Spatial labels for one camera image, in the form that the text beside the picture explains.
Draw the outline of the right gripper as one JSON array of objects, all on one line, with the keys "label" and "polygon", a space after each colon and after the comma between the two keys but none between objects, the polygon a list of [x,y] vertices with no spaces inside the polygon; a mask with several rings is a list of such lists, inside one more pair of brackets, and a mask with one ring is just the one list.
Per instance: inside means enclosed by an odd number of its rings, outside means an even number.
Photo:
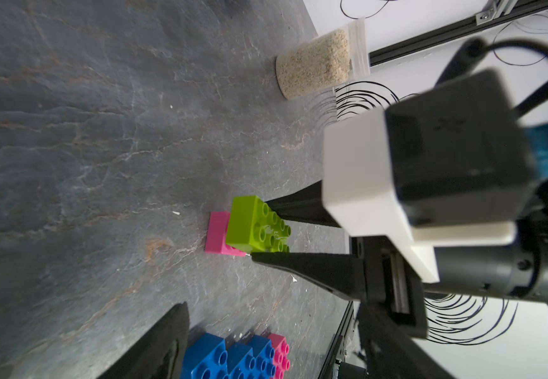
[{"label": "right gripper", "polygon": [[[322,203],[322,181],[266,204],[281,219],[340,227]],[[427,337],[422,281],[386,237],[352,238],[349,254],[253,253],[345,300],[361,301],[359,340],[368,378],[451,378],[414,341]]]}]

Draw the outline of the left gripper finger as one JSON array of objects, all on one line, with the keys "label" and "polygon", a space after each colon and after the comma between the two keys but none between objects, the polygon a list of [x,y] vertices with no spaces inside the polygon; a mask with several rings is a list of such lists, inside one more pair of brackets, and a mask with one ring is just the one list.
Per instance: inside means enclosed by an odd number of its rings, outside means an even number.
[{"label": "left gripper finger", "polygon": [[99,379],[181,377],[189,332],[188,306],[178,303]]}]

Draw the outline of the lime green lego brick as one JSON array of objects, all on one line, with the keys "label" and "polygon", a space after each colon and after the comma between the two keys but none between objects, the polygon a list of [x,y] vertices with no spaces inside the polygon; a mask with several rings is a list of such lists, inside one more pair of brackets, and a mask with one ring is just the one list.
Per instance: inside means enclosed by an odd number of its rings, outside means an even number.
[{"label": "lime green lego brick", "polygon": [[289,253],[291,227],[257,196],[235,197],[226,243],[247,254]]}]

